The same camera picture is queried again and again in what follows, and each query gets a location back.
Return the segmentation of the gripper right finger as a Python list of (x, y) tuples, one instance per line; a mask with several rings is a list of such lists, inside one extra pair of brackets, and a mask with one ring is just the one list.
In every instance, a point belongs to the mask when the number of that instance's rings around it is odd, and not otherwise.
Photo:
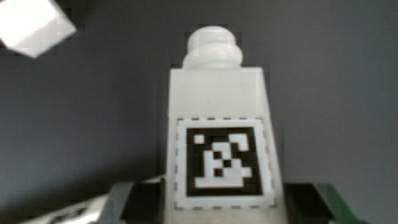
[(326, 183), (314, 185), (316, 192), (321, 197), (321, 202), (326, 206), (326, 210), (332, 214), (330, 224), (355, 224), (355, 215), (350, 211), (342, 197), (334, 186)]

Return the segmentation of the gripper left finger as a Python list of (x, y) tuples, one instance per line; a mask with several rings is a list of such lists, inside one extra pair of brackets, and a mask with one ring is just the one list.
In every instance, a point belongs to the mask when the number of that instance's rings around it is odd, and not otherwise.
[(133, 187), (133, 182), (119, 182), (113, 184), (99, 215), (99, 224), (126, 224), (122, 214)]

